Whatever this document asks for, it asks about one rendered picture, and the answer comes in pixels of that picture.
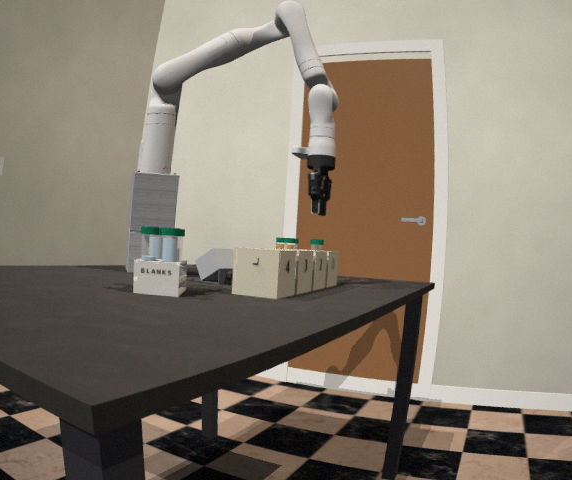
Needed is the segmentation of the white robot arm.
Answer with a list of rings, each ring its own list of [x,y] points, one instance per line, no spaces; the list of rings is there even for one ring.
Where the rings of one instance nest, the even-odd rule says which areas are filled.
[[[313,43],[304,8],[295,1],[284,1],[277,7],[273,21],[256,28],[231,30],[156,68],[137,171],[170,174],[183,82],[287,37],[291,38],[299,71],[310,89],[308,148],[293,146],[292,154],[300,159],[308,155],[335,157],[332,111],[338,107],[338,96]]]

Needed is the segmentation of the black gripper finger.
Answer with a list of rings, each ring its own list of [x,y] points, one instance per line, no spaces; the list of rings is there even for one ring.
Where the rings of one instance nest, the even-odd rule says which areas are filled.
[[[318,214],[319,216],[325,216],[326,215],[328,198],[330,200],[331,184],[332,184],[332,180],[330,180],[329,177],[327,177],[327,179],[326,179],[326,190],[324,190],[324,192],[322,192],[321,198],[320,198],[321,202],[320,202],[320,213]],[[325,196],[323,196],[324,194],[325,194]]]
[[[324,191],[326,179],[327,179],[327,176],[323,175],[322,184],[319,187],[319,174],[318,174],[318,172],[317,173],[316,172],[315,173],[313,173],[313,172],[308,173],[308,195],[311,198],[311,213],[312,214],[319,214],[320,213],[320,200],[319,199],[321,198],[321,193]],[[311,191],[311,186],[315,186],[315,187],[312,187],[312,191]]]

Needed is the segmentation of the cream tube adapter with holes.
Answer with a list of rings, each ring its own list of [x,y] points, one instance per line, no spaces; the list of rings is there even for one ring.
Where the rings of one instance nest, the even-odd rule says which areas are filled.
[[[280,299],[295,292],[297,251],[234,247],[232,294]]]

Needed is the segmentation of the white tube rack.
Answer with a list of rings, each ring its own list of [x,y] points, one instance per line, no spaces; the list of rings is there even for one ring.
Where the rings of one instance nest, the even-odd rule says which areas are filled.
[[[179,268],[182,265],[182,275]],[[187,260],[175,262],[134,260],[133,293],[179,297],[186,290]],[[184,281],[184,282],[183,282]]]

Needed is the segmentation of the cream square bucket adapter with holes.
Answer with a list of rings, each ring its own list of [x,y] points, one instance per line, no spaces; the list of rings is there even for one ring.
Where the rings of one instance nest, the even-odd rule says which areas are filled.
[[[314,250],[304,250],[314,251]],[[325,288],[327,251],[314,251],[311,291]]]
[[[326,269],[326,285],[325,285],[325,288],[337,285],[338,256],[339,256],[339,251],[328,251],[327,252],[327,269]]]
[[[293,251],[297,251],[295,295],[311,292],[314,251]]]

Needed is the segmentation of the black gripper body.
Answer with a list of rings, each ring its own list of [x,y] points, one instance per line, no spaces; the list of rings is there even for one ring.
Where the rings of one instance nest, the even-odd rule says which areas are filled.
[[[307,168],[313,170],[313,172],[318,172],[320,187],[323,175],[328,177],[328,171],[335,169],[335,157],[329,155],[308,155]]]

